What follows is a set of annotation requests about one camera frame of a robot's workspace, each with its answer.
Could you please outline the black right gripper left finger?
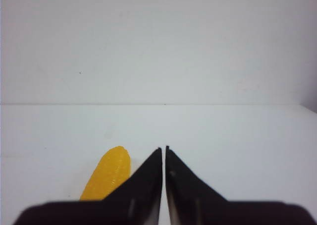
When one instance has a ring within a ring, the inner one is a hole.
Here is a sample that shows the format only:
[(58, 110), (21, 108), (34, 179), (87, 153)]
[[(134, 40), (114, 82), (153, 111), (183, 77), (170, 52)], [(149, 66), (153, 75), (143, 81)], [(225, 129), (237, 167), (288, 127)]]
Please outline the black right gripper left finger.
[(104, 199), (106, 223), (157, 223), (162, 191), (162, 150), (158, 148), (133, 175)]

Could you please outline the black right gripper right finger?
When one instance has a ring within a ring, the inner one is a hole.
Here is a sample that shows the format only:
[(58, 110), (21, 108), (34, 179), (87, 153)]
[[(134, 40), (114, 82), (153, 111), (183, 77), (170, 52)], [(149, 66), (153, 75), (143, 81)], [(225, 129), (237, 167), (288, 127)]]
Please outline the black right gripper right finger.
[(170, 149), (165, 148), (165, 188), (172, 223), (205, 223), (207, 212), (228, 203)]

